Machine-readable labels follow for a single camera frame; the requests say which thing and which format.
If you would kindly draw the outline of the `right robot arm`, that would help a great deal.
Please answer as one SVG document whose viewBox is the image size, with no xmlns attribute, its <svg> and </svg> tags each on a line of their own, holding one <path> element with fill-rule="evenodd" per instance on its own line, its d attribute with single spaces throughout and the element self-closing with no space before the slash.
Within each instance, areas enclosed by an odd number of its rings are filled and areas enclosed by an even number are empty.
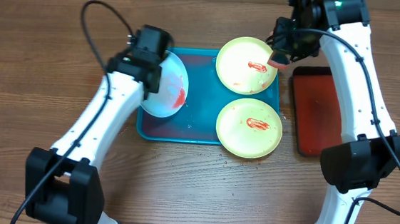
<svg viewBox="0 0 400 224">
<path fill-rule="evenodd" d="M 341 115 L 341 140 L 320 155 L 328 189 L 315 224 L 354 224 L 380 180 L 400 166 L 400 134 L 379 87 L 366 0 L 289 0 L 267 43 L 273 60 L 291 63 L 323 53 Z"/>
</svg>

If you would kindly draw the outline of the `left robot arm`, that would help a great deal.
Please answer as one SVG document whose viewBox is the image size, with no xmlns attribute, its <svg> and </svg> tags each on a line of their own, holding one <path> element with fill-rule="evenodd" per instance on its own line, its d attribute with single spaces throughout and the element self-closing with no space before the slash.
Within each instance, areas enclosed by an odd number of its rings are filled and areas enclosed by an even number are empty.
<svg viewBox="0 0 400 224">
<path fill-rule="evenodd" d="M 168 32 L 153 26 L 129 38 L 126 49 L 101 63 L 101 85 L 70 130 L 50 149 L 30 152 L 26 196 L 11 224 L 22 213 L 46 224 L 118 224 L 103 210 L 100 168 L 129 115 L 159 91 L 160 64 L 173 42 Z"/>
</svg>

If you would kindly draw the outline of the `light blue plate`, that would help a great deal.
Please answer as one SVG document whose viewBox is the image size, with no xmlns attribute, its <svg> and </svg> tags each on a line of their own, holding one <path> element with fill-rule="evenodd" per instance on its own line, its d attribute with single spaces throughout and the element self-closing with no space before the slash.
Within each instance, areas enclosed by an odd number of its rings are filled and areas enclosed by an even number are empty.
<svg viewBox="0 0 400 224">
<path fill-rule="evenodd" d="M 184 63 L 173 52 L 167 51 L 167 57 L 160 64 L 162 74 L 159 92 L 150 93 L 141 107 L 150 115 L 158 118 L 171 117 L 185 104 L 188 97 L 189 79 Z"/>
</svg>

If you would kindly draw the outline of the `red and black sponge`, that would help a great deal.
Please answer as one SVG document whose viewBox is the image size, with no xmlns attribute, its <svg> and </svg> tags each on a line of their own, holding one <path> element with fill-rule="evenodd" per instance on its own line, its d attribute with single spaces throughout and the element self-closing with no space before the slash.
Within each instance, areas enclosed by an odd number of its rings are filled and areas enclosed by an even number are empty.
<svg viewBox="0 0 400 224">
<path fill-rule="evenodd" d="M 279 50 L 273 49 L 267 63 L 272 67 L 278 68 L 279 70 L 285 70 L 289 66 L 289 59 L 287 58 L 286 54 Z"/>
</svg>

